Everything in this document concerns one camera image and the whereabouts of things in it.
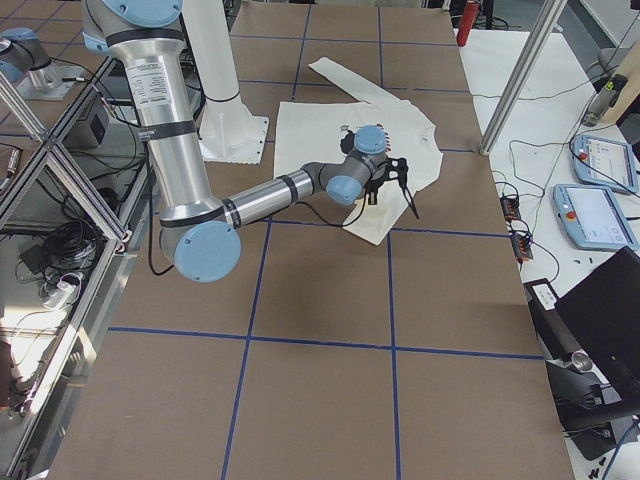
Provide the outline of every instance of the robotic arm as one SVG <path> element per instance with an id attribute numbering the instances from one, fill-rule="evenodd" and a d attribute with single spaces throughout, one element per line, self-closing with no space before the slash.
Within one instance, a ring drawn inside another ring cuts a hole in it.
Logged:
<path id="1" fill-rule="evenodd" d="M 11 83 L 22 80 L 28 73 L 33 86 L 41 92 L 62 84 L 57 66 L 37 35 L 28 28 L 10 28 L 0 32 L 0 72 Z"/>
<path id="2" fill-rule="evenodd" d="M 87 47 L 124 64 L 140 135 L 148 143 L 166 204 L 160 214 L 162 251 L 185 277 L 212 282 L 229 273 L 241 251 L 235 230 L 243 225 L 321 190 L 350 205 L 373 179 L 390 179 L 393 162 L 385 154 L 385 134 L 366 126 L 355 134 L 342 164 L 310 163 L 229 198 L 216 198 L 178 61 L 185 46 L 182 0 L 154 0 L 153 8 L 140 0 L 85 0 L 83 8 Z"/>

